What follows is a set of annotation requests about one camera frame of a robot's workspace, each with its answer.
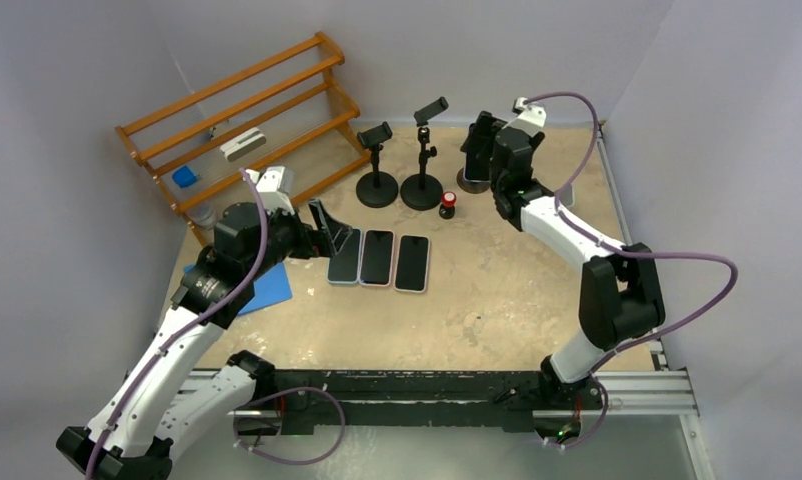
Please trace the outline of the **light blue case phone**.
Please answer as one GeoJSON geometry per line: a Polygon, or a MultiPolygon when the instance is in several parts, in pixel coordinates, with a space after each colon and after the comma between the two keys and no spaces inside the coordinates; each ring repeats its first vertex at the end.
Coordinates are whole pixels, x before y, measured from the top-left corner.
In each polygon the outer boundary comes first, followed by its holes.
{"type": "Polygon", "coordinates": [[[332,285],[354,285],[359,282],[363,231],[355,228],[339,253],[328,263],[327,281],[332,285]]]}

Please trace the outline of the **pink case phone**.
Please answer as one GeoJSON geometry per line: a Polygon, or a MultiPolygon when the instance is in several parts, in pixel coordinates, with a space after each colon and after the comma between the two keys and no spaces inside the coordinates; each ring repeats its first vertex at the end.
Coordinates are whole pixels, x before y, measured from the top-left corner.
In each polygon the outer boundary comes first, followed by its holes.
{"type": "Polygon", "coordinates": [[[361,253],[359,282],[365,286],[388,286],[391,281],[395,234],[388,230],[367,230],[361,253]]]}

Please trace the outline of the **black phone stand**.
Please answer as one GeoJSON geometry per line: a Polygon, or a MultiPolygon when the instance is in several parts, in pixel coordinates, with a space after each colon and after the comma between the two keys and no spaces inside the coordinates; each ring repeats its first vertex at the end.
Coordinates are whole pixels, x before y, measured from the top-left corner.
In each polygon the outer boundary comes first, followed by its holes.
{"type": "Polygon", "coordinates": [[[437,156],[437,148],[431,145],[429,121],[446,111],[449,103],[444,96],[414,112],[417,127],[417,140],[420,150],[418,154],[419,170],[409,176],[400,187],[403,203],[417,211],[427,211],[437,207],[441,201],[443,186],[440,181],[427,173],[430,159],[437,156]]]}
{"type": "Polygon", "coordinates": [[[380,154],[383,150],[383,143],[392,136],[393,132],[386,121],[357,134],[360,145],[370,153],[372,170],[358,181],[356,195],[363,205],[370,208],[386,207],[392,204],[399,194],[396,179],[391,174],[380,170],[380,154]]]}

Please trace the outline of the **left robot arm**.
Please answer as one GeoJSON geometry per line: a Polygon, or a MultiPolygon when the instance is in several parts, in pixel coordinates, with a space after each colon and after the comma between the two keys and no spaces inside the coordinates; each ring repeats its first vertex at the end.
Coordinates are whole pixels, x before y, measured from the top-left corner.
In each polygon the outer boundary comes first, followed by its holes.
{"type": "Polygon", "coordinates": [[[331,258],[349,243],[352,228],[312,199],[315,223],[290,205],[258,202],[226,208],[213,241],[184,274],[154,340],[109,403],[86,425],[69,426],[58,451],[87,479],[165,479],[199,436],[239,407],[261,409],[286,397],[315,393],[311,385],[281,389],[276,368],[241,351],[203,387],[175,398],[198,360],[255,295],[254,282],[287,258],[331,258]]]}

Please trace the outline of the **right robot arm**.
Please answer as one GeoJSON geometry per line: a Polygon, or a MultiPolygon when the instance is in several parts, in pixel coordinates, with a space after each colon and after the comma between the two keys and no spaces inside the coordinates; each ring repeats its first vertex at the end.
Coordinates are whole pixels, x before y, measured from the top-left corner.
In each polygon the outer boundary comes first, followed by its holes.
{"type": "Polygon", "coordinates": [[[561,407],[573,399],[604,355],[638,339],[665,320],[660,282],[650,249],[607,240],[533,176],[532,159],[544,139],[541,110],[511,121],[487,111],[469,126],[461,150],[473,180],[487,181],[499,215],[558,254],[580,275],[577,332],[541,363],[541,399],[561,407]]]}

